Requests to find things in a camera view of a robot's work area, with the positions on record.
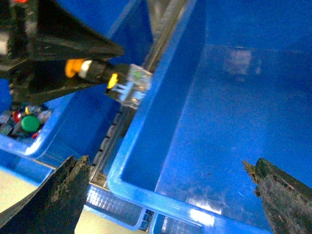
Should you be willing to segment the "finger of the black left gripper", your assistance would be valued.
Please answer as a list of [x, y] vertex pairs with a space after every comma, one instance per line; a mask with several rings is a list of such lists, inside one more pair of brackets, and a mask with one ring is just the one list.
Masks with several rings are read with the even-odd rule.
[[74, 76], [66, 75], [67, 62], [23, 61], [7, 71], [14, 103], [42, 104], [62, 96], [107, 83], [107, 63], [92, 60], [89, 68], [78, 68]]
[[0, 71], [31, 61], [110, 59], [123, 48], [82, 23], [55, 0], [0, 2]]

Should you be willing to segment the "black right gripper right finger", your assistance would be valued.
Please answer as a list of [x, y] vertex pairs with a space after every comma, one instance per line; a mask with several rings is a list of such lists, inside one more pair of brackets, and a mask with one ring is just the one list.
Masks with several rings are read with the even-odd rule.
[[242, 161], [274, 234], [312, 232], [312, 189], [264, 158]]

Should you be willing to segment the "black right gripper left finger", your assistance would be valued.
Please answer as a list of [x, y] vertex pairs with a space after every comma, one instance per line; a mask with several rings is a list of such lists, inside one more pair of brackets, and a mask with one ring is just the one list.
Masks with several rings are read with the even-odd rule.
[[87, 199], [88, 156], [68, 157], [25, 198], [0, 214], [2, 234], [73, 234]]

